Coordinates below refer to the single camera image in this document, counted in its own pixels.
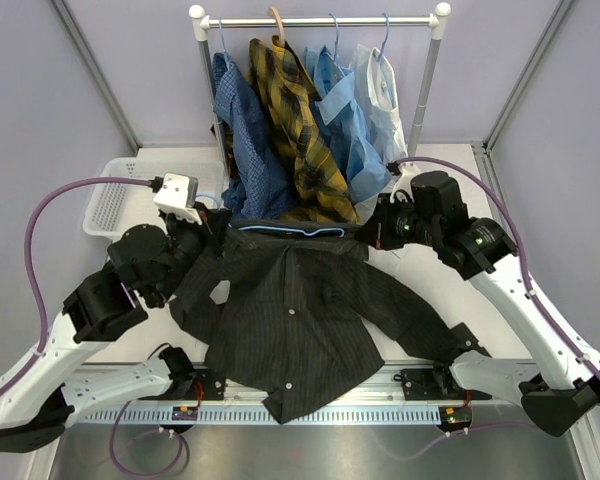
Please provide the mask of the dark pinstriped shirt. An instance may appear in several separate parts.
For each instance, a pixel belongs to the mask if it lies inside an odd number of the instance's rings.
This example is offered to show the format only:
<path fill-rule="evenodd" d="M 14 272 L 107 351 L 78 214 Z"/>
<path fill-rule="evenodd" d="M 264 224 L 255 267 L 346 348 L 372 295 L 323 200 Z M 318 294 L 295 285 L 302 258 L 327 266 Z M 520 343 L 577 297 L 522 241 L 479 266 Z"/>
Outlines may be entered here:
<path fill-rule="evenodd" d="M 206 366 L 265 392 L 288 383 L 348 391 L 383 366 L 376 326 L 408 355 L 451 363 L 465 350 L 435 309 L 376 269 L 366 245 L 230 229 L 170 301 L 179 327 L 207 345 Z"/>

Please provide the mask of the white shirt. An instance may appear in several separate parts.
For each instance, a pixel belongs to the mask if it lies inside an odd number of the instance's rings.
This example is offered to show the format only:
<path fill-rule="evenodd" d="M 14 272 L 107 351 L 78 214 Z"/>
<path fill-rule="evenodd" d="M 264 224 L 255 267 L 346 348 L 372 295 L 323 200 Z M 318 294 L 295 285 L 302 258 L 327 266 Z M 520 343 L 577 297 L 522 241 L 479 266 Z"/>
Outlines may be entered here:
<path fill-rule="evenodd" d="M 392 183 L 386 165 L 407 155 L 394 70 L 377 48 L 359 44 L 349 68 L 354 73 L 356 107 L 351 118 L 347 173 L 355 207 L 368 219 L 378 194 Z"/>

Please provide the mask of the blue hanger of white shirt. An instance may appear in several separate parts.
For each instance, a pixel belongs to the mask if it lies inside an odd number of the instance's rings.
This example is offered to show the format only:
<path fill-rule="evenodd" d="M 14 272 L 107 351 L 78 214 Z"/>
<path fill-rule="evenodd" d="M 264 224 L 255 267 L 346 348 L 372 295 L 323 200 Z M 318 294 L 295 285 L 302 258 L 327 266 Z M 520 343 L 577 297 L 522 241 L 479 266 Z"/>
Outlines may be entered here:
<path fill-rule="evenodd" d="M 384 38 L 381 42 L 381 45 L 378 49 L 378 52 L 375 54 L 375 59 L 377 62 L 380 62 L 384 58 L 386 44 L 388 42 L 389 35 L 390 35 L 390 18 L 389 18 L 388 13 L 384 12 L 383 17 L 384 17 L 384 25 L 385 25 L 385 34 L 384 34 Z"/>

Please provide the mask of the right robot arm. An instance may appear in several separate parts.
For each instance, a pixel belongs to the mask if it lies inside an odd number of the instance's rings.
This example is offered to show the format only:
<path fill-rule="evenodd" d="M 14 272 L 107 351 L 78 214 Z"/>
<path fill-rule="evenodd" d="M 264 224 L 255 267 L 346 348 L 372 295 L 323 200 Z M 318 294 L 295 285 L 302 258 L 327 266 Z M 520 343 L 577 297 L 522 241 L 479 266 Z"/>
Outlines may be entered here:
<path fill-rule="evenodd" d="M 473 390 L 506 400 L 554 437 L 600 405 L 600 352 L 530 277 L 514 230 L 470 216 L 458 182 L 446 172 L 401 175 L 392 192 L 378 196 L 356 237 L 378 250 L 431 248 L 493 305 L 531 354 L 533 363 L 526 366 L 464 352 L 434 370 L 440 395 Z"/>

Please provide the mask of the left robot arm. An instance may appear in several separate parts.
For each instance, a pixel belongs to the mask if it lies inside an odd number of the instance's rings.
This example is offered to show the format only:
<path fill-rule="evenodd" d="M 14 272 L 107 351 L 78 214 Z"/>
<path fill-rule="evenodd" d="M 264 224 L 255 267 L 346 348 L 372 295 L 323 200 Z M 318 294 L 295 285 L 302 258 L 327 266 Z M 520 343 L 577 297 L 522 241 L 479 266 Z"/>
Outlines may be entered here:
<path fill-rule="evenodd" d="M 136 399 L 182 399 L 195 384 L 195 369 L 180 347 L 157 357 L 73 381 L 84 362 L 162 308 L 205 249 L 222 252 L 230 213 L 206 211 L 200 224 L 172 214 L 166 226 L 141 224 L 109 245 L 103 268 L 66 298 L 32 368 L 13 367 L 0 377 L 0 452 L 29 453 L 59 438 L 79 419 Z"/>

